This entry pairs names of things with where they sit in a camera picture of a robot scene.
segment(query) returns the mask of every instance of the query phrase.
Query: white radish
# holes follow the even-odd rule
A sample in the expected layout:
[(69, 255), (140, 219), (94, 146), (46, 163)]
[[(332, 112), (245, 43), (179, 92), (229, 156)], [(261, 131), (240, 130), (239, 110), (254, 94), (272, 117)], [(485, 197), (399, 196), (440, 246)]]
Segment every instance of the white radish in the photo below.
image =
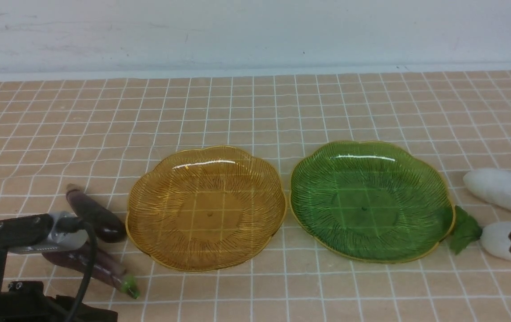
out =
[(478, 198), (511, 210), (511, 171), (472, 170), (464, 175), (464, 185)]
[(484, 227), (480, 244), (491, 255), (511, 261), (509, 233), (511, 233), (511, 222), (494, 222)]

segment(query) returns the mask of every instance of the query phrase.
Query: purple eggplant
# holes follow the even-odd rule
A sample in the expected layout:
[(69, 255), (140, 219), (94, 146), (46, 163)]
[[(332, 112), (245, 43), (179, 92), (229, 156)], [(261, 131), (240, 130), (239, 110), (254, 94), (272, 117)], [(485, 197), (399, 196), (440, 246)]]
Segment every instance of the purple eggplant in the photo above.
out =
[[(54, 265), (84, 273), (90, 257), (90, 244), (86, 242), (76, 250), (47, 252), (42, 256)], [(92, 277), (132, 298), (140, 296), (134, 275), (102, 249), (96, 253)]]
[(73, 183), (67, 185), (67, 202), (75, 214), (92, 225), (98, 239), (107, 243), (124, 241), (127, 234), (122, 220), (82, 190)]

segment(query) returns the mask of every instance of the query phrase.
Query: white wall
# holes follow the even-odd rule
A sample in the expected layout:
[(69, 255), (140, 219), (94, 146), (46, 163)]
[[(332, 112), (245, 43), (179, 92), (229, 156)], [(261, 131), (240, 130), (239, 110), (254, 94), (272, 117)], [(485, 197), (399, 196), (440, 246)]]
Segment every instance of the white wall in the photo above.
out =
[(511, 62), (511, 0), (0, 0), (0, 72)]

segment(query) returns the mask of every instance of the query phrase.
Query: yellow plate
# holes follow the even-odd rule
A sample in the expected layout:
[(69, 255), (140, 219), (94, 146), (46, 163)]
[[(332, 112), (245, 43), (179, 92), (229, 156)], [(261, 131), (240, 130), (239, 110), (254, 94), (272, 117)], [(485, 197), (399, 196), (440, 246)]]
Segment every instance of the yellow plate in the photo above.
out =
[(140, 178), (128, 198), (126, 229), (165, 267), (212, 271), (257, 255), (286, 212), (272, 165), (216, 146), (174, 153)]

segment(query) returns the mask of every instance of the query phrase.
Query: amber glass plate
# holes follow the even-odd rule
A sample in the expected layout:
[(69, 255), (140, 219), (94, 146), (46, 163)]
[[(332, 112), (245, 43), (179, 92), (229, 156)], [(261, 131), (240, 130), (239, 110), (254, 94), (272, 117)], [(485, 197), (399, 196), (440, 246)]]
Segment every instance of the amber glass plate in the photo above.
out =
[(291, 176), (291, 207), (325, 247), (376, 263), (425, 256), (456, 217), (441, 175), (382, 141), (336, 141), (303, 159)]
[(277, 171), (229, 146), (177, 152), (144, 175), (128, 199), (128, 236), (178, 271), (239, 265), (270, 242), (286, 215)]

